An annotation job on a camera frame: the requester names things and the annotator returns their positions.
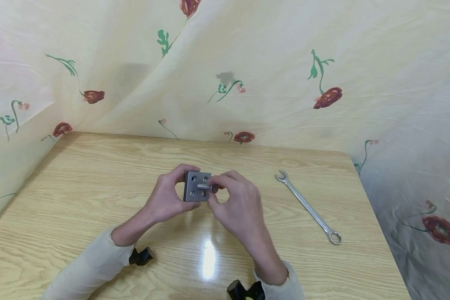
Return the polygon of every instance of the black object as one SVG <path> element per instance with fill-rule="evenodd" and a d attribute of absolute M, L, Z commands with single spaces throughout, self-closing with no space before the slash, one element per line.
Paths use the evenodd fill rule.
<path fill-rule="evenodd" d="M 255 282 L 248 290 L 245 290 L 240 280 L 235 280 L 226 291 L 232 300 L 245 300 L 245 297 L 253 300 L 265 300 L 261 281 Z"/>
<path fill-rule="evenodd" d="M 146 247 L 145 250 L 138 253 L 137 249 L 134 248 L 130 258 L 128 259 L 128 263 L 133 265 L 146 265 L 150 260 L 153 259 L 153 252 L 149 247 Z"/>

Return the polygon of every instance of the tabletop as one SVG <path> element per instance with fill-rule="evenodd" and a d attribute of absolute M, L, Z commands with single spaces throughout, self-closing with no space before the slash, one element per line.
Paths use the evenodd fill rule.
<path fill-rule="evenodd" d="M 0 299 L 38 299 L 98 234 L 143 207 L 159 174 L 181 163 L 212 174 L 237 170 L 255 183 L 276 249 L 307 300 L 410 299 L 346 154 L 79 132 L 57 142 L 1 212 Z M 341 245 L 275 179 L 278 170 L 342 235 Z M 253 284 L 253 262 L 206 203 L 147 231 L 137 249 L 146 246 L 155 259 L 124 268 L 90 299 L 226 300 L 235 279 Z"/>

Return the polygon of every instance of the square metal plate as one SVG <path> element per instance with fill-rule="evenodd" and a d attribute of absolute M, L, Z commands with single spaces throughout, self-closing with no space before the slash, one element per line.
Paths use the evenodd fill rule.
<path fill-rule="evenodd" d="M 197 184 L 208 184 L 207 181 L 212 177 L 211 173 L 188 171 L 185 173 L 185 188 L 183 192 L 183 201 L 196 202 L 207 201 L 209 192 L 197 189 Z"/>

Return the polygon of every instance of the metal block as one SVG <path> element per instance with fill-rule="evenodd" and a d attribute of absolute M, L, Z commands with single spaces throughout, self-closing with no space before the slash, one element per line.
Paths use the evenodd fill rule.
<path fill-rule="evenodd" d="M 188 171 L 185 173 L 183 201 L 207 201 L 210 190 L 212 190 L 212 188 L 207 184 L 210 177 L 212 177 L 211 173 L 194 171 Z"/>

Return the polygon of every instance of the wrist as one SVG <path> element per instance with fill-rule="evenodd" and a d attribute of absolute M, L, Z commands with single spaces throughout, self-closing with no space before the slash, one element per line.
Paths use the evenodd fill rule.
<path fill-rule="evenodd" d="M 125 223 L 115 228 L 112 231 L 111 238 L 116 246 L 131 246 L 136 244 L 139 238 L 155 224 L 156 222 L 147 211 L 141 209 Z"/>
<path fill-rule="evenodd" d="M 253 259 L 257 276 L 266 284 L 282 285 L 288 278 L 288 269 L 273 246 L 267 228 L 254 238 L 242 243 Z"/>

